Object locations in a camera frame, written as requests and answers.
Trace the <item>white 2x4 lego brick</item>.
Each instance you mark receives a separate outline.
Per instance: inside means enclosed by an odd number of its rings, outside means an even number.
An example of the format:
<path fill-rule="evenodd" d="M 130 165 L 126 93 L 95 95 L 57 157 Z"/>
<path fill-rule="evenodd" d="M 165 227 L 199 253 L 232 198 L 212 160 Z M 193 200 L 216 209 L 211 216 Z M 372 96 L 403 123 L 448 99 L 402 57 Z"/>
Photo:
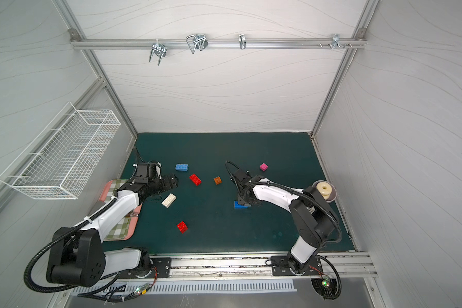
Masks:
<path fill-rule="evenodd" d="M 162 201 L 162 205 L 164 205 L 166 208 L 169 208 L 173 203 L 174 201 L 177 199 L 177 197 L 170 193 L 163 201 Z"/>

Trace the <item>red 2x4 lego brick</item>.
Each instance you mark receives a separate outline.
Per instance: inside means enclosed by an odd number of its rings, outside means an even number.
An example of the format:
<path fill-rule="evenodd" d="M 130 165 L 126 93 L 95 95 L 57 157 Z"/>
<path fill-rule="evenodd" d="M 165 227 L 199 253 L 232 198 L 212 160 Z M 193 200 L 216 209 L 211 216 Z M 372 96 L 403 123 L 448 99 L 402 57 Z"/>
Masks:
<path fill-rule="evenodd" d="M 201 184 L 201 179 L 196 174 L 192 174 L 189 178 L 195 186 L 199 186 Z"/>

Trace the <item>red 2x2 lego brick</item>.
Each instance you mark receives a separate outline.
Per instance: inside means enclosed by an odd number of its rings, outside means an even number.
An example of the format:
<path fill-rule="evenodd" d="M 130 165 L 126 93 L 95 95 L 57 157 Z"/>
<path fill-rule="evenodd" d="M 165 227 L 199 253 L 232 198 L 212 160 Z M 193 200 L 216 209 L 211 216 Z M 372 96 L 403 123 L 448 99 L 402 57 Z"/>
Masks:
<path fill-rule="evenodd" d="M 182 234 L 184 234 L 189 229 L 186 223 L 183 221 L 177 224 L 177 228 Z"/>

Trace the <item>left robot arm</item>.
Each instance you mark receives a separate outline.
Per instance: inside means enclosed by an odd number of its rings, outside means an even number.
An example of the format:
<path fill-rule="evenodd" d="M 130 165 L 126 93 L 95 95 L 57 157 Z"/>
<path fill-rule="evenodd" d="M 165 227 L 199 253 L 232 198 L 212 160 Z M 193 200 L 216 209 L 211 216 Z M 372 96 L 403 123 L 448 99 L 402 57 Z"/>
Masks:
<path fill-rule="evenodd" d="M 178 178 L 171 174 L 150 178 L 141 183 L 125 183 L 111 201 L 97 210 L 87 225 L 77 224 L 78 230 L 60 237 L 67 228 L 58 229 L 50 250 L 46 280 L 53 284 L 90 287 L 102 277 L 129 272 L 132 277 L 151 273 L 153 263 L 145 248 L 124 248 L 113 252 L 103 249 L 103 241 L 126 214 L 147 198 L 178 187 Z"/>

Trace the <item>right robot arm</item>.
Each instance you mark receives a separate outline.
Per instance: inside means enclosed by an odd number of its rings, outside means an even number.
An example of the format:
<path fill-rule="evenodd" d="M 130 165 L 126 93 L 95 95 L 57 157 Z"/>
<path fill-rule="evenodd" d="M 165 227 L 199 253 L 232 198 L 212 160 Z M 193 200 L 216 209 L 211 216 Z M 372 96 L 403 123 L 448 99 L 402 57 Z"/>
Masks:
<path fill-rule="evenodd" d="M 340 220 L 317 187 L 294 189 L 259 175 L 253 177 L 242 169 L 231 173 L 230 179 L 237 189 L 240 205 L 265 201 L 291 214 L 299 234 L 286 257 L 292 274 L 303 275 L 311 259 L 327 243 L 342 240 Z"/>

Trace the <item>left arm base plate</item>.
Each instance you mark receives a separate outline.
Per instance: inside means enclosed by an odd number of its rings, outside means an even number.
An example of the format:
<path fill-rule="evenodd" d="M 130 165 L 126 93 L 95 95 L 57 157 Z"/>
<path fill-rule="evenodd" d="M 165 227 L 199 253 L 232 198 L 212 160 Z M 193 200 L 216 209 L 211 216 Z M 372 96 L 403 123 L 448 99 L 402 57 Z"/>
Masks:
<path fill-rule="evenodd" d="M 172 259 L 169 257 L 152 257 L 147 269 L 128 269 L 119 274 L 120 279 L 168 278 Z"/>

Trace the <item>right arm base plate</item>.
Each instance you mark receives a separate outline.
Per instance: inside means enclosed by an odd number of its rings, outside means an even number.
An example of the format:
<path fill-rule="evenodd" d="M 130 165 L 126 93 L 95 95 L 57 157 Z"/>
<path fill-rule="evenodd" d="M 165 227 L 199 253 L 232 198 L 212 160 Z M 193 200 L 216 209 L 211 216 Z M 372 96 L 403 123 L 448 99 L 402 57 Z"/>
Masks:
<path fill-rule="evenodd" d="M 320 277 L 323 275 L 321 261 L 316 257 L 311 257 L 305 264 L 299 264 L 293 257 L 274 255 L 266 260 L 265 264 L 272 269 L 274 277 Z"/>

